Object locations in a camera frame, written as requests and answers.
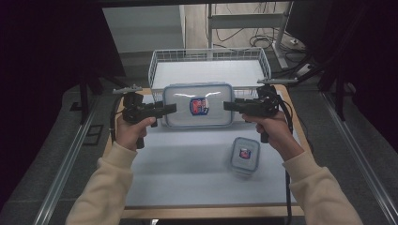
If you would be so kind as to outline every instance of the wire basket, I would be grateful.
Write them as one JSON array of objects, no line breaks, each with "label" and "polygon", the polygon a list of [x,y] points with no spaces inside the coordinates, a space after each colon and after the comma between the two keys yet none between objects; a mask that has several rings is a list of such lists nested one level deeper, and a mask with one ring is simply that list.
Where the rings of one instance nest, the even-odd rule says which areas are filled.
[{"label": "wire basket", "polygon": [[176,83],[229,83],[236,97],[253,97],[258,80],[271,78],[262,48],[154,51],[148,72],[155,101],[164,87]]}]

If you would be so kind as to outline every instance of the hand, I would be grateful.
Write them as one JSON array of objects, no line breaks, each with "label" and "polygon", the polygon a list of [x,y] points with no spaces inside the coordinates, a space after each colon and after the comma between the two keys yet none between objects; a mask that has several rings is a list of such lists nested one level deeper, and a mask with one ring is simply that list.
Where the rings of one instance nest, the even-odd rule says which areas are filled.
[{"label": "hand", "polygon": [[136,151],[138,138],[144,138],[146,127],[152,125],[155,121],[155,117],[149,117],[136,125],[132,125],[123,120],[123,116],[119,116],[117,118],[116,142],[131,151]]},{"label": "hand", "polygon": [[267,118],[243,114],[242,118],[257,123],[258,133],[266,132],[268,134],[269,144],[280,153],[283,160],[287,161],[304,152],[290,133],[283,112],[278,112],[275,116]]}]

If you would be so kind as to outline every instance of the wire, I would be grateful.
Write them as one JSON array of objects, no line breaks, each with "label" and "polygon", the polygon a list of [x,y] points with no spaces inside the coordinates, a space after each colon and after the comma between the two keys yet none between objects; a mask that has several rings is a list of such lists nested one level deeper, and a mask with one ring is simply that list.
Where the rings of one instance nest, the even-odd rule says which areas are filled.
[{"label": "wire", "polygon": [[292,119],[293,119],[293,109],[292,109],[292,106],[289,104],[289,103],[287,103],[286,101],[284,101],[283,102],[284,104],[286,104],[288,107],[289,107],[289,110],[290,110],[290,116],[292,117]]},{"label": "wire", "polygon": [[263,13],[265,13],[265,12],[266,12],[266,9],[267,9],[267,7],[268,7],[268,2],[266,2],[266,3],[264,4]]},{"label": "wire", "polygon": [[313,143],[310,141],[309,138],[309,132],[308,132],[308,128],[307,125],[305,125],[304,121],[301,119],[301,117],[298,116],[298,120],[300,121],[300,123],[304,126],[305,128],[305,139],[307,140],[308,145],[310,145],[310,150],[313,153],[314,152],[314,146]]},{"label": "wire", "polygon": [[117,114],[120,114],[120,113],[122,113],[122,112],[124,112],[125,110],[122,110],[122,111],[120,111],[120,112],[117,112],[117,113],[115,113],[115,115],[117,115]]},{"label": "wire", "polygon": [[285,52],[284,53],[284,58],[286,58],[287,60],[289,60],[292,63],[299,63],[301,62],[301,60],[297,61],[297,60],[293,60],[291,58],[289,58],[287,55],[292,54],[292,53],[306,53],[306,52]]},{"label": "wire", "polygon": [[231,52],[237,52],[237,53],[246,52],[246,51],[250,50],[250,49],[233,50],[233,49],[230,49],[230,48],[228,48],[228,47],[226,47],[226,46],[223,46],[223,45],[220,45],[220,44],[213,44],[213,45],[214,45],[214,46],[218,46],[218,47],[222,47],[222,48],[225,48],[225,49],[227,49],[227,50],[229,50],[229,51],[231,51]]},{"label": "wire", "polygon": [[261,4],[262,4],[262,3],[258,3],[258,6],[254,9],[254,12],[255,12],[257,9],[260,10]]},{"label": "wire", "polygon": [[228,5],[229,5],[229,4],[226,4],[226,9],[228,9],[229,13],[233,14],[232,11],[231,11],[231,9],[229,9],[229,6],[228,6]]},{"label": "wire", "polygon": [[289,36],[289,37],[292,37],[292,38],[293,38],[293,36],[290,35],[287,31],[284,31],[284,34],[287,35],[287,36]]},{"label": "wire", "polygon": [[114,106],[112,107],[112,110],[111,110],[111,116],[110,116],[110,118],[109,118],[109,130],[110,130],[110,132],[111,132],[111,140],[112,140],[112,143],[114,142],[114,141],[116,141],[116,130],[115,130],[115,118],[116,118],[116,115],[119,113],[119,112],[117,112],[117,109],[119,108],[119,105],[120,105],[120,100],[122,99],[122,97],[124,97],[124,95],[120,95],[120,96],[118,96],[116,99],[115,99],[115,102],[114,102]]},{"label": "wire", "polygon": [[249,39],[249,43],[252,47],[257,47],[257,42],[259,42],[259,41],[265,41],[268,43],[268,45],[266,47],[263,47],[263,49],[267,49],[272,46],[272,41],[269,40],[269,38],[267,36],[253,36]]},{"label": "wire", "polygon": [[[214,14],[217,14],[217,4],[215,4],[215,6],[214,6]],[[226,40],[229,40],[230,38],[232,38],[233,36],[237,35],[239,32],[241,32],[241,31],[244,30],[244,29],[245,29],[245,28],[239,29],[238,31],[235,32],[235,34],[233,34],[233,35],[230,36],[230,37],[227,37],[226,39],[221,39],[220,36],[219,36],[219,30],[216,29],[217,38],[219,39],[219,41],[225,42]]]},{"label": "wire", "polygon": [[208,34],[207,34],[207,4],[205,4],[205,32],[206,32],[206,38],[208,39]]},{"label": "wire", "polygon": [[286,208],[287,208],[287,221],[286,225],[292,222],[292,200],[290,196],[290,175],[287,171],[284,171],[284,178],[286,183]]}]

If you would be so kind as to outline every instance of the small container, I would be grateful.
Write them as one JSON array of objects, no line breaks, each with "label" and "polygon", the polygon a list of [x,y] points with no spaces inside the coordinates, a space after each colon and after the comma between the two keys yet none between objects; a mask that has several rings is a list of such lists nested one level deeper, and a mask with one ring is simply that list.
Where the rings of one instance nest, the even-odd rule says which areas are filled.
[{"label": "small container", "polygon": [[237,173],[252,175],[258,167],[260,143],[256,140],[236,138],[232,148],[231,167]]},{"label": "small container", "polygon": [[176,112],[165,115],[165,123],[170,128],[226,127],[234,114],[223,109],[223,102],[234,100],[234,90],[225,82],[172,84],[163,90],[163,103],[175,103]]}]

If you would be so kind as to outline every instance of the plastic food container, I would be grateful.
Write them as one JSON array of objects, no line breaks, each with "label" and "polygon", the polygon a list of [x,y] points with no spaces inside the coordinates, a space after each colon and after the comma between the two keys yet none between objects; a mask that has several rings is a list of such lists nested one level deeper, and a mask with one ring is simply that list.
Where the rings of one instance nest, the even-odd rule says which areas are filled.
[{"label": "plastic food container", "polygon": [[234,113],[223,109],[224,101],[234,101],[234,90],[225,82],[183,83],[166,86],[163,103],[176,104],[176,112],[165,115],[170,128],[226,127]]},{"label": "plastic food container", "polygon": [[260,143],[256,140],[236,138],[232,148],[231,168],[237,173],[252,175],[258,167]]}]

